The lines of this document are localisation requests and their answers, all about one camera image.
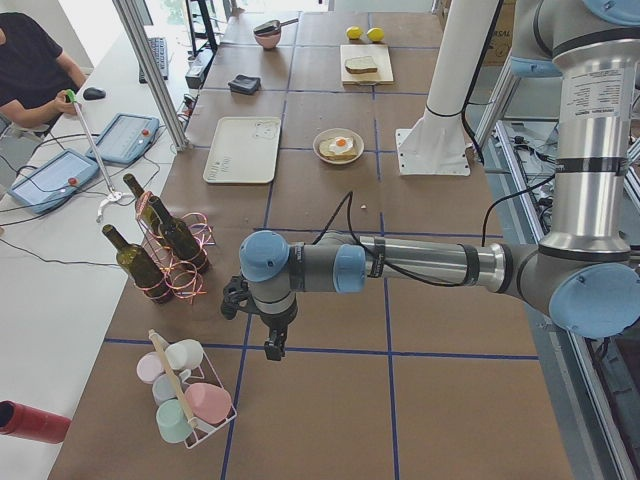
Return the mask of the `cream round plate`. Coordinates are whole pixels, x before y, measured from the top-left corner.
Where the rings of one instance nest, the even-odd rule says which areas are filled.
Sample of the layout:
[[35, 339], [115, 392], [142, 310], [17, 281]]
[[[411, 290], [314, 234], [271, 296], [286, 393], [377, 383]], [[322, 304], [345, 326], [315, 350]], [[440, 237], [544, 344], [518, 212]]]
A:
[[324, 162], [346, 165], [356, 161], [364, 151], [362, 138], [346, 128], [332, 128], [319, 133], [313, 141], [315, 154]]

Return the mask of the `cream bear serving tray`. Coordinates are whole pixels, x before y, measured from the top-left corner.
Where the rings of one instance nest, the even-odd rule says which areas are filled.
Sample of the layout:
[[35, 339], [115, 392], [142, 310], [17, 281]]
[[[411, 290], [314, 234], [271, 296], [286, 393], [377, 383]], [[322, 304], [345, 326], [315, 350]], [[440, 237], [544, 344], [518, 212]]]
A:
[[274, 179], [279, 117], [223, 117], [203, 171], [209, 184], [267, 184]]

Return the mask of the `white cup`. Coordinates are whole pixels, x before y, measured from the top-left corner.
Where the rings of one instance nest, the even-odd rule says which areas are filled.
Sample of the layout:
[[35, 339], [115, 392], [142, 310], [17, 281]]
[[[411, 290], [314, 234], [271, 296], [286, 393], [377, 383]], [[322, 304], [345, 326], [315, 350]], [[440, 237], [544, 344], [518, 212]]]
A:
[[165, 349], [165, 355], [173, 370], [193, 370], [201, 364], [204, 350], [197, 340], [184, 339], [170, 344]]

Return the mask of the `grey blue cup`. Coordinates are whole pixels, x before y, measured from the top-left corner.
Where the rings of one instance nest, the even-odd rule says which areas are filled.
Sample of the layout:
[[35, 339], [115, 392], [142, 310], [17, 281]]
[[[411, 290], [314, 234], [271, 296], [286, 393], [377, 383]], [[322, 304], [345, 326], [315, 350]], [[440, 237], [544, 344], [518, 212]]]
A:
[[174, 387], [166, 374], [161, 374], [152, 384], [152, 395], [157, 406], [164, 402], [176, 399]]

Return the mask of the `light pink cup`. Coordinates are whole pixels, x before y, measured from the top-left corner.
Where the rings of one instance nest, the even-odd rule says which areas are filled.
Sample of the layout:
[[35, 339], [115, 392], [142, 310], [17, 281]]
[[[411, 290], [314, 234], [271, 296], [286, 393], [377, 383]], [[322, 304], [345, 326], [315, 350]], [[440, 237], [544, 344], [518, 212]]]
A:
[[164, 373], [164, 367], [156, 352], [146, 353], [136, 365], [137, 377], [145, 384], [153, 384]]

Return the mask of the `mint green cup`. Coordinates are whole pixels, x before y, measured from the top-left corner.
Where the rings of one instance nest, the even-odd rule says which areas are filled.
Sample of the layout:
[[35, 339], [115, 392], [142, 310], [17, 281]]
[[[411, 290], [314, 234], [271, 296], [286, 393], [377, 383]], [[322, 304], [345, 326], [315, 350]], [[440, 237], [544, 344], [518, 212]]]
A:
[[177, 399], [167, 400], [158, 407], [156, 423], [162, 439], [167, 443], [184, 442], [193, 433]]

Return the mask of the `green wine bottle middle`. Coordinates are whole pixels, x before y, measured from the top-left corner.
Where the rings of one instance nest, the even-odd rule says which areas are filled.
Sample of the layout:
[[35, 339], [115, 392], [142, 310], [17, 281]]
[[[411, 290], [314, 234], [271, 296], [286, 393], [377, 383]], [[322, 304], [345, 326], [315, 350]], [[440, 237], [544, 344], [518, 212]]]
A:
[[159, 197], [151, 195], [149, 203], [160, 219], [160, 233], [174, 255], [191, 263], [198, 273], [205, 273], [210, 267], [207, 254], [186, 223], [172, 216]]

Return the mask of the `green wine bottle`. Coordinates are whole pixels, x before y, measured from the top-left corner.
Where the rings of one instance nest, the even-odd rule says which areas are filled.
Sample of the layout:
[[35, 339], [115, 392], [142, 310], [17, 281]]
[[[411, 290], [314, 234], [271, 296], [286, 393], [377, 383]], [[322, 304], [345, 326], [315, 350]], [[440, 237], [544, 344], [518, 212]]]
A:
[[162, 304], [174, 297], [173, 291], [165, 280], [165, 274], [141, 245], [129, 243], [110, 224], [102, 227], [102, 233], [116, 248], [118, 265], [147, 298]]
[[172, 216], [159, 197], [151, 195], [149, 203], [160, 219], [160, 233], [174, 255], [191, 263], [198, 273], [205, 273], [210, 267], [207, 254], [186, 223]]
[[143, 189], [133, 174], [125, 174], [123, 181], [135, 197], [136, 219], [157, 239], [161, 237], [160, 219], [150, 206], [151, 193]]

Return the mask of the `green wine bottle front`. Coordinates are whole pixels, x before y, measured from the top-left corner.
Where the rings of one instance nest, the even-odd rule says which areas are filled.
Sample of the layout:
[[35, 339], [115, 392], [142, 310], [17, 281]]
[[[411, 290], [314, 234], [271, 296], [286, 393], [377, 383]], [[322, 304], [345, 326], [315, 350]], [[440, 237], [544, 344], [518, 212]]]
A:
[[173, 291], [165, 280], [165, 274], [141, 245], [129, 243], [110, 224], [102, 227], [102, 233], [116, 248], [118, 265], [147, 298], [162, 304], [174, 297]]

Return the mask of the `green wine bottle back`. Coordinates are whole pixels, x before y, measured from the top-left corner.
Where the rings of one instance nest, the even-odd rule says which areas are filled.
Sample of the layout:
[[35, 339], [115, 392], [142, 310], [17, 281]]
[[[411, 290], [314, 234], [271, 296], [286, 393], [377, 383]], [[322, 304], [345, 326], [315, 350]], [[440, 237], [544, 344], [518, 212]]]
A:
[[157, 239], [161, 237], [160, 219], [150, 206], [151, 193], [143, 189], [133, 174], [125, 174], [123, 181], [135, 197], [136, 219]]

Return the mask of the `fried egg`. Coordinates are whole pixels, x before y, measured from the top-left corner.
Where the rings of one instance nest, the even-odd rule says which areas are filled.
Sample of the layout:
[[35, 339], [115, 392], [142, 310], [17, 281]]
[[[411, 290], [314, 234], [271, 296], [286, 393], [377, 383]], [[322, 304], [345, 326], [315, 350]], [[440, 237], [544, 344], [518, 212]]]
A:
[[334, 154], [344, 154], [353, 148], [353, 139], [351, 137], [338, 136], [329, 141], [328, 150]]

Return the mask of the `blue teach pendant far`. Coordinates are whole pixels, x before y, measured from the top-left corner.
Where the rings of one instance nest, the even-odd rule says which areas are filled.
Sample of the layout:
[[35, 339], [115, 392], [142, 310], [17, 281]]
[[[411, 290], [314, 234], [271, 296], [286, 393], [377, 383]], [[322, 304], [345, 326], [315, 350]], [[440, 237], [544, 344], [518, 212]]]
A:
[[95, 144], [105, 164], [129, 166], [153, 143], [159, 127], [156, 117], [119, 113]]

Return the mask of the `blue teach pendant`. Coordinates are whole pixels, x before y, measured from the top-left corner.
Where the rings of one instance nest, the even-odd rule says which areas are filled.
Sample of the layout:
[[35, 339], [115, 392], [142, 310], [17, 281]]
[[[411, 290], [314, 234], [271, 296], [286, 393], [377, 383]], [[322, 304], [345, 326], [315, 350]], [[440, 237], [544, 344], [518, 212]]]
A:
[[95, 144], [105, 164], [129, 166], [153, 143], [159, 127], [156, 117], [119, 113]]
[[8, 191], [21, 206], [35, 214], [56, 208], [89, 182], [98, 164], [72, 149], [65, 149]]

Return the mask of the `folded grey cloth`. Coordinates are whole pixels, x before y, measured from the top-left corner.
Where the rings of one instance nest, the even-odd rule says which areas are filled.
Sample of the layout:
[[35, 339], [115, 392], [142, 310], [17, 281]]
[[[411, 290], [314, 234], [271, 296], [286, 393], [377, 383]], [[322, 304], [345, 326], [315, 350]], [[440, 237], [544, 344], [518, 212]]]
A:
[[244, 95], [253, 95], [260, 89], [261, 79], [259, 77], [247, 76], [243, 74], [237, 75], [228, 82], [228, 87], [232, 92]]

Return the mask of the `red cylinder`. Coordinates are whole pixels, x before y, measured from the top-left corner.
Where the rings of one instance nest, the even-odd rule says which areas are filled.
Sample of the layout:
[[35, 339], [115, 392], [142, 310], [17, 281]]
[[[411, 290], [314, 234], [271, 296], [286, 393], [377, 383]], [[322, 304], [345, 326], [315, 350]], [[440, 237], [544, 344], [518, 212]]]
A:
[[48, 411], [16, 403], [1, 402], [1, 434], [44, 443], [64, 441], [71, 420]]

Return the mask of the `blue teach pendant near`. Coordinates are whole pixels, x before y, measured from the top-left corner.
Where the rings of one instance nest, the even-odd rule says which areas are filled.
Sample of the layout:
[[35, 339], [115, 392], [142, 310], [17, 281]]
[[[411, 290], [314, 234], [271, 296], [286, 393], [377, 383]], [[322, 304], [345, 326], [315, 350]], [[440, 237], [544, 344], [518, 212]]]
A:
[[8, 191], [21, 206], [35, 214], [56, 208], [89, 182], [98, 164], [72, 149], [65, 149]]

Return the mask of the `pink bowl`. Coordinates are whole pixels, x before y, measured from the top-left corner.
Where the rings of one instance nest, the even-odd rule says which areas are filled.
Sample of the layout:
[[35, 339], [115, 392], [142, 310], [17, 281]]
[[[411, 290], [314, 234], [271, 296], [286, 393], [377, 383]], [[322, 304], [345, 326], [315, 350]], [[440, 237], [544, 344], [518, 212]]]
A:
[[281, 39], [281, 31], [270, 36], [257, 36], [254, 34], [254, 38], [260, 46], [262, 46], [266, 50], [270, 50], [278, 45]]

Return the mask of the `wooden cutting board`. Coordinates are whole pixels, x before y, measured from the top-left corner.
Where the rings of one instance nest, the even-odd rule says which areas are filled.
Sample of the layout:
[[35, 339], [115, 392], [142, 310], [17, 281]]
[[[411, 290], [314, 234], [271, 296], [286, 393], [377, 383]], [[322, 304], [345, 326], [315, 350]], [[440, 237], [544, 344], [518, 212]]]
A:
[[340, 46], [340, 71], [343, 84], [392, 84], [389, 49], [384, 44]]

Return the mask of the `black computer mouse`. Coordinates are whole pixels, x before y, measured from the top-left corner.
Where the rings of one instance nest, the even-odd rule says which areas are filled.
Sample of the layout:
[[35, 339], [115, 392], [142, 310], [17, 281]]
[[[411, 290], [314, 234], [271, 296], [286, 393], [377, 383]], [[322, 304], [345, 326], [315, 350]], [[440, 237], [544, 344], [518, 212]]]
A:
[[101, 100], [106, 97], [106, 91], [98, 87], [88, 87], [83, 91], [82, 96], [87, 101]]

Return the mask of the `metal scoop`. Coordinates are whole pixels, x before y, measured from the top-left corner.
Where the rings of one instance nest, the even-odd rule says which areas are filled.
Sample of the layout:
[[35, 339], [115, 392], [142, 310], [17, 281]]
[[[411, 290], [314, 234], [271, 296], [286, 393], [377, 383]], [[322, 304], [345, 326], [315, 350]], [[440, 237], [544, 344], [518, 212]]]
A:
[[257, 36], [270, 36], [279, 33], [283, 26], [295, 24], [298, 22], [297, 18], [287, 21], [270, 20], [261, 25], [258, 25], [253, 29], [253, 33]]

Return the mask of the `yellow lemon one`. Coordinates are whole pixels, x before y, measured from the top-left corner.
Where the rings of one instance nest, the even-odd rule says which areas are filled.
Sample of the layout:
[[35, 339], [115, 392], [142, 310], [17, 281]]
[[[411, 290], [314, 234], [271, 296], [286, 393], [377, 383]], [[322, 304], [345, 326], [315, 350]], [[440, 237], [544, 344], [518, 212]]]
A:
[[359, 26], [350, 26], [346, 29], [346, 36], [349, 40], [359, 40], [363, 35], [363, 30]]

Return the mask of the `black keyboard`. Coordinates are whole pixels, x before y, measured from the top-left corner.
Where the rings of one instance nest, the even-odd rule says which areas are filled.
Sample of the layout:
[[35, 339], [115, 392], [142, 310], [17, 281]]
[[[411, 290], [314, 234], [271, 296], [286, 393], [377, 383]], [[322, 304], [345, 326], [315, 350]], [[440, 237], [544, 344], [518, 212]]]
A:
[[169, 78], [169, 57], [167, 41], [164, 37], [148, 38], [152, 56], [164, 80]]

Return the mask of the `yellow lemon two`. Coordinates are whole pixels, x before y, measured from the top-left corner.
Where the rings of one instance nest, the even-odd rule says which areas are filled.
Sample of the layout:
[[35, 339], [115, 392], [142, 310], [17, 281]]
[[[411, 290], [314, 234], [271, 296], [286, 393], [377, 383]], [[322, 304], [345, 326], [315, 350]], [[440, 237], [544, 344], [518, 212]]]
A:
[[385, 31], [380, 27], [372, 27], [367, 31], [367, 37], [371, 42], [380, 43], [385, 38]]

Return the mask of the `reacher grabber stick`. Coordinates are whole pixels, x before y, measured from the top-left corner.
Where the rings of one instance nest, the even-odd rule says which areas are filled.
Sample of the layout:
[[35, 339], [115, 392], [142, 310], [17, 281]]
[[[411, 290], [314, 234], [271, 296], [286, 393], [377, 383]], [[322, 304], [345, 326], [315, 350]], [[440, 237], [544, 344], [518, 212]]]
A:
[[98, 211], [97, 211], [96, 222], [100, 224], [103, 221], [104, 210], [111, 204], [117, 204], [120, 200], [122, 200], [126, 196], [126, 194], [121, 191], [118, 191], [115, 188], [113, 181], [104, 165], [104, 161], [101, 157], [101, 154], [99, 153], [98, 147], [94, 141], [94, 136], [92, 135], [90, 128], [82, 113], [80, 103], [76, 99], [75, 93], [71, 89], [67, 89], [65, 91], [65, 95], [69, 100], [69, 103], [74, 107], [76, 116], [81, 124], [81, 127], [89, 143], [90, 150], [94, 154], [95, 160], [98, 164], [102, 177], [107, 186], [108, 193], [106, 197], [99, 204]]

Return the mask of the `person in black shirt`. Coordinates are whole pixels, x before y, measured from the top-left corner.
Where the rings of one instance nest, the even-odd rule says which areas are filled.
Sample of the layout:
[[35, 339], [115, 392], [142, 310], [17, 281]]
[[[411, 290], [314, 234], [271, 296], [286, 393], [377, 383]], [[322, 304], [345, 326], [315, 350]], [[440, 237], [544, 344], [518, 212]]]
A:
[[31, 17], [1, 15], [1, 114], [35, 129], [74, 116], [67, 92], [86, 81], [79, 65]]

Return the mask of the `aluminium frame post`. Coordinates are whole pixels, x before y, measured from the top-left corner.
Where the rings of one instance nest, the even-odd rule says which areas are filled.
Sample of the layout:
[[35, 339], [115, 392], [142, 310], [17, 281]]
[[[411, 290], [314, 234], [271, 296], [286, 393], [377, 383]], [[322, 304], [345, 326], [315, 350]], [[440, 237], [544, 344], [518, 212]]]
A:
[[184, 133], [182, 123], [178, 119], [169, 90], [149, 46], [142, 17], [136, 9], [135, 2], [131, 0], [113, 0], [112, 3], [120, 17], [136, 58], [142, 67], [147, 84], [174, 147], [177, 152], [182, 152], [190, 146], [190, 142]]

